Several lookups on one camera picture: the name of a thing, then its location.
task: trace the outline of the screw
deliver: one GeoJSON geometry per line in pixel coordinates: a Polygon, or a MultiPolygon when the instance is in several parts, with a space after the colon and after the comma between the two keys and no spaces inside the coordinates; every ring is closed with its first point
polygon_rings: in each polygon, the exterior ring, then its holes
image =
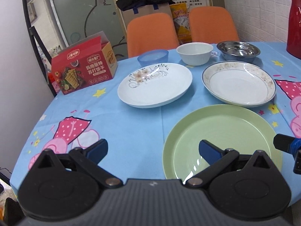
{"type": "Polygon", "coordinates": [[[198,177],[192,177],[187,181],[192,186],[197,186],[203,183],[203,180],[198,177]]]}
{"type": "Polygon", "coordinates": [[[115,186],[121,183],[121,180],[117,177],[111,177],[106,179],[106,184],[110,186],[115,186]]]}

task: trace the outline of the white plate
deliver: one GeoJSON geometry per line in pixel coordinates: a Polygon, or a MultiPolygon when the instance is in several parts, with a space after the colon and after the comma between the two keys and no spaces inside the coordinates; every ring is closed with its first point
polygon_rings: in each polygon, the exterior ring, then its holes
{"type": "Polygon", "coordinates": [[[276,94],[275,83],[267,72],[240,61],[213,64],[204,70],[202,80],[219,100],[247,108],[264,105],[276,94]]]}
{"type": "Polygon", "coordinates": [[[120,83],[118,97],[137,108],[169,104],[181,97],[192,83],[189,69],[180,64],[160,63],[141,68],[120,83]]]}

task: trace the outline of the yellow snack bag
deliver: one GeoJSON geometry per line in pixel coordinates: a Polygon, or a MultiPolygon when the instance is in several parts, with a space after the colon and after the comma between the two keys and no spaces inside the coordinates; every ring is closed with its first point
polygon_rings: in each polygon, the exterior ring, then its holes
{"type": "Polygon", "coordinates": [[[180,44],[191,42],[191,33],[188,22],[188,11],[186,3],[172,4],[170,10],[180,44]]]}

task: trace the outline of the blue cable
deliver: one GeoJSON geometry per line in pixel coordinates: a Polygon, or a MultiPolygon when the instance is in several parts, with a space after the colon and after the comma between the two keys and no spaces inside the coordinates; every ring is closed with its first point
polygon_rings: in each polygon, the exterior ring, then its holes
{"type": "Polygon", "coordinates": [[[296,153],[301,147],[301,139],[294,139],[294,141],[290,144],[289,153],[293,155],[295,158],[296,153]]]}

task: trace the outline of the tablecloth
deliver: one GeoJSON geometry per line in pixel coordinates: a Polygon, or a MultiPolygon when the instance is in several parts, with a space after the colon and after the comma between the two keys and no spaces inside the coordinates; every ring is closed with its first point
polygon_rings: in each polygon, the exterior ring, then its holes
{"type": "MultiPolygon", "coordinates": [[[[261,54],[254,64],[267,71],[277,83],[273,102],[252,108],[276,133],[301,137],[301,60],[285,50],[285,43],[253,43],[261,54]]],[[[104,138],[109,143],[107,156],[99,166],[126,182],[127,178],[164,179],[162,151],[174,125],[190,112],[222,104],[204,87],[201,75],[210,64],[224,61],[214,45],[208,63],[186,66],[193,82],[188,91],[168,105],[138,109],[123,103],[117,95],[120,82],[140,68],[137,58],[119,61],[115,77],[82,90],[61,92],[41,116],[25,143],[13,170],[10,183],[15,193],[30,166],[46,147],[59,153],[87,147],[104,138]]],[[[169,62],[183,64],[176,50],[169,51],[169,62]]],[[[292,190],[291,203],[301,198],[301,176],[293,173],[292,155],[283,153],[282,175],[292,190]]]]}

